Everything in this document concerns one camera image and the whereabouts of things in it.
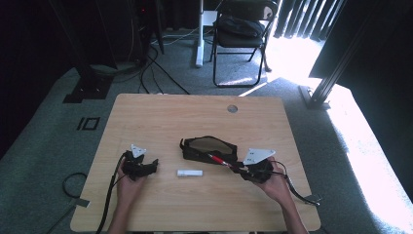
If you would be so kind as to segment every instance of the wall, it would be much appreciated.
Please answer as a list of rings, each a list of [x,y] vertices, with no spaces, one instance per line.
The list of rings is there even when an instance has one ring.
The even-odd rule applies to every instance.
[[[35,1],[0,2],[0,158],[70,68]]]

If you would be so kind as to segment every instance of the white tag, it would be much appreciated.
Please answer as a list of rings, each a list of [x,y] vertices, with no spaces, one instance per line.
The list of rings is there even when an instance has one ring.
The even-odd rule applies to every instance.
[[[134,144],[131,144],[131,154],[133,154],[133,158],[137,158],[144,153],[146,153],[146,149],[142,149],[136,147]]]
[[[257,164],[262,160],[274,155],[276,150],[274,149],[255,149],[249,148],[248,153],[243,161],[244,165]]]

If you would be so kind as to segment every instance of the cable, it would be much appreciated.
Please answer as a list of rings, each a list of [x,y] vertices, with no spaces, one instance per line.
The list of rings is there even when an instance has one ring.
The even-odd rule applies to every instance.
[[[158,54],[158,51],[156,50],[156,48],[154,48],[152,45],[151,45],[151,48],[152,48],[153,50],[155,50],[155,52]],[[183,92],[185,92],[187,95],[190,95],[189,92],[188,92],[187,90],[185,90],[181,85],[179,85],[179,83],[177,83],[177,82],[169,75],[169,73],[167,73],[154,59],[152,59],[150,56],[148,56],[148,57],[149,57],[149,59],[152,60],[153,63],[155,63],[159,68],[161,68],[161,70],[164,71],[165,74],[167,74],[167,76],[169,77],[169,79],[170,79],[173,83],[175,83],[175,85],[177,85],[177,86],[178,86]]]
[[[150,48],[155,52],[155,56],[154,56],[153,58],[151,58],[149,55],[147,56],[147,57],[149,58],[150,62],[148,62],[148,63],[146,64],[146,66],[142,69],[142,72],[140,73],[140,85],[139,85],[139,87],[138,87],[138,89],[137,89],[137,92],[139,93],[140,87],[142,87],[142,88],[145,90],[145,92],[146,92],[147,94],[149,94],[149,91],[148,91],[148,89],[146,88],[146,86],[145,86],[145,84],[144,84],[144,82],[143,82],[143,76],[144,76],[144,73],[145,73],[146,69],[147,69],[149,66],[151,66],[151,69],[152,69],[152,64],[155,63],[165,74],[167,74],[168,78],[169,78],[176,86],[178,86],[178,87],[179,87],[183,92],[185,92],[187,95],[190,95],[189,92],[188,92],[187,90],[185,90],[185,88],[183,88],[181,85],[179,85],[179,83],[177,83],[177,82],[169,75],[169,73],[167,73],[167,72],[156,62],[156,58],[158,57],[158,54],[159,54],[159,53],[158,53],[158,50],[157,50],[155,47],[153,47],[152,45],[150,45]],[[161,93],[163,94],[164,92],[162,91],[162,89],[161,89],[161,87],[159,86],[158,82],[156,81],[155,78],[153,78],[153,79],[154,79],[154,81],[155,81],[156,86],[158,87],[158,89],[159,89],[159,90],[161,91]]]
[[[52,233],[53,230],[55,230],[55,228],[57,227],[57,225],[58,225],[59,223],[61,223],[61,222],[63,221],[63,219],[66,218],[66,217],[76,208],[76,200],[75,200],[75,199],[80,198],[80,194],[79,194],[79,195],[73,195],[73,194],[70,193],[70,192],[67,190],[67,188],[66,188],[66,183],[67,183],[67,181],[68,181],[69,179],[71,179],[72,177],[74,177],[74,176],[84,176],[84,177],[85,177],[85,180],[86,180],[86,178],[88,177],[88,176],[87,176],[86,174],[84,174],[84,173],[74,173],[74,174],[68,175],[68,176],[64,179],[64,181],[63,181],[63,183],[62,183],[62,185],[61,185],[61,186],[62,186],[62,189],[63,189],[63,192],[64,192],[64,194],[66,194],[68,197],[72,198],[72,201],[70,202],[70,207],[67,209],[66,213],[65,213],[57,222],[55,222],[55,224],[48,230],[47,234]]]
[[[106,202],[105,202],[105,205],[104,205],[104,210],[103,210],[102,219],[101,219],[101,221],[100,221],[99,227],[97,228],[96,234],[98,234],[98,233],[101,232],[101,230],[102,230],[102,228],[103,228],[103,225],[104,225],[104,223],[105,223],[105,221],[106,221],[107,211],[108,211],[108,209],[109,209],[109,204],[110,204],[110,197],[112,196],[112,189],[113,189],[113,187],[114,187],[115,184],[116,184],[116,183],[115,183],[116,174],[117,174],[117,172],[118,172],[118,170],[119,170],[119,167],[120,167],[120,165],[121,165],[121,162],[122,162],[122,159],[123,159],[123,158],[124,158],[124,155],[122,155],[122,156],[119,158],[118,165],[116,166],[115,172],[114,172],[112,178],[110,179],[109,188],[107,189]]]
[[[63,181],[63,184],[62,184],[62,189],[63,189],[63,192],[64,192],[64,194],[66,194],[68,197],[71,197],[71,198],[80,198],[80,194],[79,195],[73,195],[73,194],[71,194],[71,193],[69,193],[68,191],[67,191],[67,189],[66,189],[66,183],[67,183],[67,181],[70,179],[70,178],[72,178],[73,176],[83,176],[84,178],[85,178],[85,180],[86,180],[86,178],[88,177],[86,174],[84,174],[84,173],[74,173],[74,174],[71,174],[71,175],[68,175],[65,179],[64,179],[64,181]]]

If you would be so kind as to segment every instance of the wooden table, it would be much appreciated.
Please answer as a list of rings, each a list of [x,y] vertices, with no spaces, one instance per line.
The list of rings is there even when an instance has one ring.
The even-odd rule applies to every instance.
[[[238,111],[231,113],[229,105]],[[236,144],[239,161],[249,148],[275,149],[298,192],[311,194],[281,99],[124,94],[115,101],[81,195],[91,204],[76,209],[72,230],[97,230],[110,177],[132,143],[147,149],[144,164],[159,159],[160,165],[146,180],[129,230],[285,230],[280,206],[251,182],[223,166],[183,159],[180,140],[203,136]],[[177,177],[178,169],[202,170],[204,175]],[[319,229],[317,209],[295,200],[307,228]],[[116,189],[104,230],[115,206]]]

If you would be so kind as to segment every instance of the controller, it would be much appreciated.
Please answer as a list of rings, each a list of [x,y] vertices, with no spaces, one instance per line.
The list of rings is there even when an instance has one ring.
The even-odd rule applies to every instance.
[[[130,179],[135,181],[138,177],[144,177],[155,173],[158,169],[158,159],[151,164],[142,164],[145,149],[140,149],[134,145],[131,146],[131,151],[127,150],[122,156],[125,157],[125,162],[122,171]]]

